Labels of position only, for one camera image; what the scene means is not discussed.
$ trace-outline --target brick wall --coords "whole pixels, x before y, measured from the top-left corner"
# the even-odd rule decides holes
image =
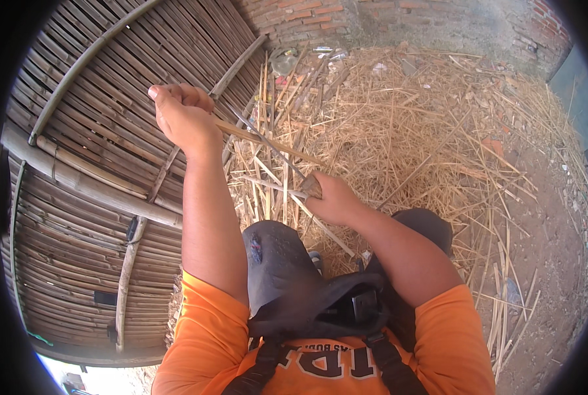
[[[548,0],[233,0],[268,45],[399,43],[486,54],[549,75],[571,48]]]

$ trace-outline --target right hand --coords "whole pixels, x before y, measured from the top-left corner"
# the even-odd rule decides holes
[[[322,188],[322,199],[307,198],[305,205],[314,215],[333,225],[353,227],[353,220],[369,209],[358,199],[353,190],[339,177],[331,177],[320,171],[312,171]]]
[[[215,103],[206,92],[181,83],[153,85],[147,94],[156,102],[158,126],[187,160],[221,156],[223,134],[211,116]]]

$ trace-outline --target black backpack strap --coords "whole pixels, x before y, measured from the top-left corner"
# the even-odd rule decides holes
[[[263,346],[258,349],[254,366],[235,377],[226,386],[222,395],[259,395],[276,373],[281,347],[282,342],[278,338],[264,339]]]
[[[385,333],[366,336],[364,343],[371,349],[375,364],[382,372],[382,382],[391,395],[428,395],[416,374],[401,361],[399,351]]]

